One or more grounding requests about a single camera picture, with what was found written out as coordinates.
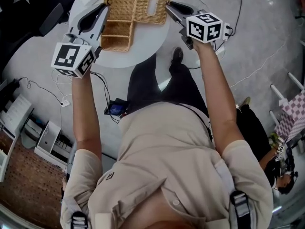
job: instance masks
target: brown carpet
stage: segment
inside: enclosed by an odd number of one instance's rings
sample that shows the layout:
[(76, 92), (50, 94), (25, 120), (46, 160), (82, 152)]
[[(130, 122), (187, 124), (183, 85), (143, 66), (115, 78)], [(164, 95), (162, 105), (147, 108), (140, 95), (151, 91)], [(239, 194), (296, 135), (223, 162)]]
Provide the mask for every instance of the brown carpet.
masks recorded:
[[(12, 140), (0, 132), (0, 149)], [(61, 214), (61, 169), (26, 149), (19, 140), (9, 160), (0, 203), (16, 215), (43, 228), (59, 229)]]

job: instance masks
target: forearm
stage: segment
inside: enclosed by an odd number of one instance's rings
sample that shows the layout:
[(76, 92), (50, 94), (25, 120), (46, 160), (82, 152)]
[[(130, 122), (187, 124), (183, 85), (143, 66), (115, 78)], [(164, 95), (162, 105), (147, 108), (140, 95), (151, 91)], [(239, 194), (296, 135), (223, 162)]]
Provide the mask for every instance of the forearm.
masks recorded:
[(100, 125), (94, 104), (90, 74), (73, 78), (73, 130), (78, 149), (92, 151), (101, 159)]
[(266, 169), (266, 167), (267, 167), (267, 164), (269, 163), (269, 161), (271, 160), (271, 159), (273, 159), (274, 158), (274, 156), (276, 156), (276, 154), (277, 154), (277, 151), (274, 149), (274, 148), (272, 148), (260, 161), (259, 161), (259, 164), (260, 164), (260, 166), (261, 166), (261, 168), (263, 169), (263, 170), (265, 170)]
[(231, 142), (243, 139), (236, 124), (236, 107), (220, 63), (209, 44), (196, 48), (203, 74), (207, 108), (215, 145), (222, 154)]

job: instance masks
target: black shoe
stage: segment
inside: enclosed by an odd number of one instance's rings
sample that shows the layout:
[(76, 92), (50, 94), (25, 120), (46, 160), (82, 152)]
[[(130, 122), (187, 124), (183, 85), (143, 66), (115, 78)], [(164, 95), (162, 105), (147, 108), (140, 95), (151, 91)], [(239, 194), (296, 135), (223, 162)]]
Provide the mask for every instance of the black shoe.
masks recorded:
[(174, 65), (181, 64), (182, 60), (183, 60), (183, 51), (181, 48), (178, 47), (173, 52), (172, 64)]

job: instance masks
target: beige shirt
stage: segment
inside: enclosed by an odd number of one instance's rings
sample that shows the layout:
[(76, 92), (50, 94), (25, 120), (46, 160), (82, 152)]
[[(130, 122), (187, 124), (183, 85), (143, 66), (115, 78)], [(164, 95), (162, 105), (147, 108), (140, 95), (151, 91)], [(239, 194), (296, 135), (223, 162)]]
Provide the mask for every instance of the beige shirt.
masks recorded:
[[(93, 228), (100, 213), (111, 215), (111, 228), (120, 227), (133, 209), (158, 188), (171, 208), (198, 228), (205, 228), (209, 221), (229, 218), (230, 194), (215, 169), (222, 162), (235, 188), (254, 201), (257, 228), (269, 226), (272, 191), (245, 141), (231, 143), (220, 157), (200, 119), (187, 108), (169, 103), (138, 110), (119, 125), (122, 145), (113, 168), (102, 176), (97, 156), (78, 150), (66, 187), (64, 196), (75, 198)], [(71, 212), (63, 203), (62, 226), (70, 219)]]

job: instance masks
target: pink and white checkered cloth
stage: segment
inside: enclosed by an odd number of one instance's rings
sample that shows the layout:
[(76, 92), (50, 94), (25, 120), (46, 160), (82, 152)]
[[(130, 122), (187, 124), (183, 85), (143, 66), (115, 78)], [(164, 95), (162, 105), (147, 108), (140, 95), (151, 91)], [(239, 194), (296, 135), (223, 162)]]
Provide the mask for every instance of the pink and white checkered cloth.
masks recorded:
[(280, 107), (283, 113), (275, 132), (290, 141), (305, 128), (305, 91), (300, 92), (291, 101), (284, 102)]

